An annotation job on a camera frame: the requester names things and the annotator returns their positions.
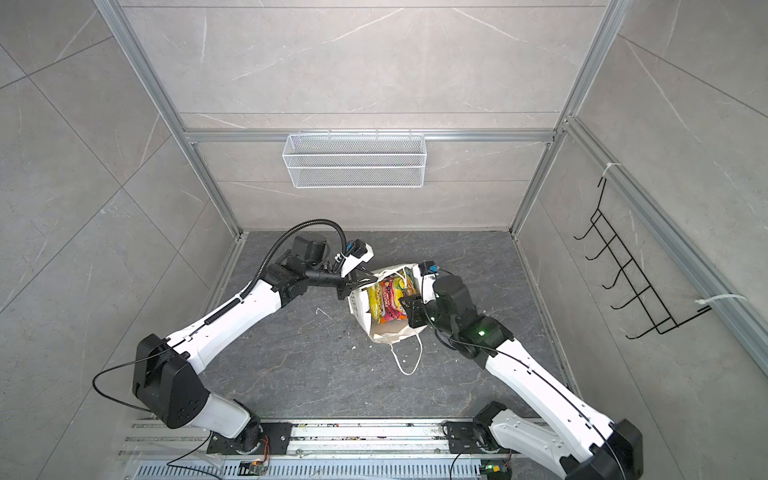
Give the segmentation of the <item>white paper gift bag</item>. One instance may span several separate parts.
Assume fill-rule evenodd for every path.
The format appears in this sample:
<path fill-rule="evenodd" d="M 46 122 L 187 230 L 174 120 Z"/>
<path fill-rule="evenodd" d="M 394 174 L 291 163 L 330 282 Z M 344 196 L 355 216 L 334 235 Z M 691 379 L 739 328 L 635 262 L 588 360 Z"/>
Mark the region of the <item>white paper gift bag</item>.
<path fill-rule="evenodd" d="M 372 280 L 350 293 L 347 299 L 350 312 L 374 344 L 390 348 L 400 372 L 411 376 L 421 363 L 424 351 L 421 333 L 426 327 L 409 323 L 410 317 L 401 300 L 421 294 L 423 274 L 416 263 L 407 263 L 373 270 L 369 277 Z M 412 337 L 418 342 L 419 352 L 413 369 L 406 371 L 394 345 Z"/>

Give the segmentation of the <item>yellow green snack packet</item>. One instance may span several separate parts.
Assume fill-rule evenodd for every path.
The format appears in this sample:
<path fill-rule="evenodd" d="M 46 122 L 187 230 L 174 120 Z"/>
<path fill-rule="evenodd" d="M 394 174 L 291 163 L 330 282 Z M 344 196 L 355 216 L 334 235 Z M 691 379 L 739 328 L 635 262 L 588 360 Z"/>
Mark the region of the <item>yellow green snack packet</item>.
<path fill-rule="evenodd" d="M 386 316 L 386 304 L 384 301 L 382 288 L 379 283 L 375 283 L 366 289 L 369 301 L 369 312 L 372 321 L 380 324 Z"/>

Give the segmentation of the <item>Fox's fruits candy packet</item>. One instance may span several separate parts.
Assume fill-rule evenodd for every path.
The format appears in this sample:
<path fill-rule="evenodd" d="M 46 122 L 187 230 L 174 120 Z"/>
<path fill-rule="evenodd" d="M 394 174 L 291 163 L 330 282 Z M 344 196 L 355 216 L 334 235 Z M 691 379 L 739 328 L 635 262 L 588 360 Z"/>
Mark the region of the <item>Fox's fruits candy packet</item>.
<path fill-rule="evenodd" d="M 386 316 L 381 323 L 406 320 L 405 313 L 400 305 L 400 299 L 403 296 L 417 293 L 412 278 L 407 274 L 394 274 L 382 282 L 381 288 L 386 304 Z"/>

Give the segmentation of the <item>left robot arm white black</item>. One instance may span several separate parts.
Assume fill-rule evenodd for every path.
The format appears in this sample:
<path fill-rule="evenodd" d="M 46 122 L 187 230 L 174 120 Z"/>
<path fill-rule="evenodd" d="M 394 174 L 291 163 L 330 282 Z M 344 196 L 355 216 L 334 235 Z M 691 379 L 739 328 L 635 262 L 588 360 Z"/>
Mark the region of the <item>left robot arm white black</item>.
<path fill-rule="evenodd" d="M 269 248 L 249 282 L 232 298 L 192 324 L 160 337 L 150 334 L 136 347 L 132 409 L 150 413 L 169 429 L 207 429 L 248 449 L 260 437 L 260 419 L 248 407 L 207 389 L 200 375 L 232 342 L 311 287 L 347 298 L 374 256 L 363 240 L 350 240 L 328 219 L 299 223 Z"/>

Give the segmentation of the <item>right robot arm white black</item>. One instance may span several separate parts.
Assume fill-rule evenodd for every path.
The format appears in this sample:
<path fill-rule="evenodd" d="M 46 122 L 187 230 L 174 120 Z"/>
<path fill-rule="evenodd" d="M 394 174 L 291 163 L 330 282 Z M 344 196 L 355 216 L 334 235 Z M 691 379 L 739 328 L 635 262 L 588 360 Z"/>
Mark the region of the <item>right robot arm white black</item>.
<path fill-rule="evenodd" d="M 543 421 L 525 420 L 492 402 L 473 419 L 481 448 L 513 450 L 561 479 L 642 477 L 638 428 L 628 420 L 611 420 L 566 388 L 507 327 L 476 308 L 460 277 L 436 275 L 400 303 L 410 323 L 431 326 L 449 347 L 516 392 Z"/>

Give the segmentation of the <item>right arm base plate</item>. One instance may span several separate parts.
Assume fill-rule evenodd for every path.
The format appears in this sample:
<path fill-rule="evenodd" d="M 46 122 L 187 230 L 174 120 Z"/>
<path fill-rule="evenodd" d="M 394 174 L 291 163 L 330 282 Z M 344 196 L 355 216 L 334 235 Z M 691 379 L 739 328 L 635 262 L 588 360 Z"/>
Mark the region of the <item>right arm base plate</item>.
<path fill-rule="evenodd" d="M 441 430 L 452 454 L 508 454 L 491 435 L 472 421 L 444 421 Z"/>

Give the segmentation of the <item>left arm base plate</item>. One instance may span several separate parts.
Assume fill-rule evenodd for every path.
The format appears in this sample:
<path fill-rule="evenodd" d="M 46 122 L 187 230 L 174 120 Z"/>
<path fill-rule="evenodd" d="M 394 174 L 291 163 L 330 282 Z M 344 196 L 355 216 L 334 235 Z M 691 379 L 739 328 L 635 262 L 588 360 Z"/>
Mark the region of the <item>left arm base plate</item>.
<path fill-rule="evenodd" d="M 291 438 L 293 424 L 289 422 L 261 423 L 246 429 L 235 439 L 214 433 L 206 452 L 222 455 L 263 455 L 269 448 L 270 455 L 285 455 Z"/>

